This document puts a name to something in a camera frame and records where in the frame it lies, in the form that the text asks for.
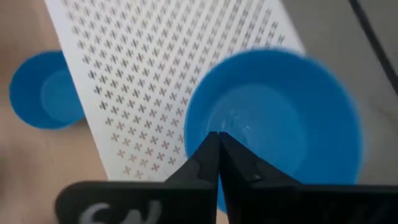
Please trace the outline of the blue plastic mini bowl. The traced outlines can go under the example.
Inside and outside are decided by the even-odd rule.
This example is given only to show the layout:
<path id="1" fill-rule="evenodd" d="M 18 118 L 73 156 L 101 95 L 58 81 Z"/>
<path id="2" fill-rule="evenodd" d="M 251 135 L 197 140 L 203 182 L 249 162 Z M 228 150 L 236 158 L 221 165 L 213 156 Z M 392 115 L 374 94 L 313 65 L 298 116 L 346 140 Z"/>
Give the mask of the blue plastic mini bowl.
<path id="1" fill-rule="evenodd" d="M 185 117 L 192 155 L 210 132 L 226 132 L 304 184 L 357 182 L 363 156 L 358 111 L 334 74 L 284 50 L 250 50 L 212 68 Z"/>
<path id="2" fill-rule="evenodd" d="M 62 129 L 85 118 L 61 50 L 25 60 L 9 84 L 9 99 L 23 122 L 39 129 Z"/>

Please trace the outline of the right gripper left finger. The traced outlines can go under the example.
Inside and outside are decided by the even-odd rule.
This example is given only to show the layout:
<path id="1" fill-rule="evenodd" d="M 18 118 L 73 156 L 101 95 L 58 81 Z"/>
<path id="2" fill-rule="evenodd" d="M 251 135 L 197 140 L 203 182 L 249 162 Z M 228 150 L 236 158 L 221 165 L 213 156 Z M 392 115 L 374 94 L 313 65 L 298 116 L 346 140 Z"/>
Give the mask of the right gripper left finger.
<path id="1" fill-rule="evenodd" d="M 215 224 L 220 139 L 211 132 L 163 182 L 77 182 L 55 200 L 59 224 Z"/>

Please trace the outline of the white perforated metal shelf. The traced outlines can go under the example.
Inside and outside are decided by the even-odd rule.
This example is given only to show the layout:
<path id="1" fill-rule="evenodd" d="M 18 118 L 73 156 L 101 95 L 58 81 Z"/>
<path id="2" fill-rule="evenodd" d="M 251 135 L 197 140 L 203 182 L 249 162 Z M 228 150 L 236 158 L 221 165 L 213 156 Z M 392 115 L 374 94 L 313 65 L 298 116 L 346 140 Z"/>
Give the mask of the white perforated metal shelf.
<path id="1" fill-rule="evenodd" d="M 110 180 L 162 181 L 185 161 L 206 72 L 244 50 L 305 48 L 281 0 L 44 0 Z"/>

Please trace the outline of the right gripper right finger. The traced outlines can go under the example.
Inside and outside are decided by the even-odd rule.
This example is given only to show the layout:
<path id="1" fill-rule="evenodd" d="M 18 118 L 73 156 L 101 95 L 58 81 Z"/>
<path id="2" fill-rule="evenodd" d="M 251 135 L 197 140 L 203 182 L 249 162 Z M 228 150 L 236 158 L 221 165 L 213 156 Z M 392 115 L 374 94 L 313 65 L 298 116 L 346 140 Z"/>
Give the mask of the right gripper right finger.
<path id="1" fill-rule="evenodd" d="M 398 187 L 303 184 L 220 133 L 229 224 L 398 224 Z"/>

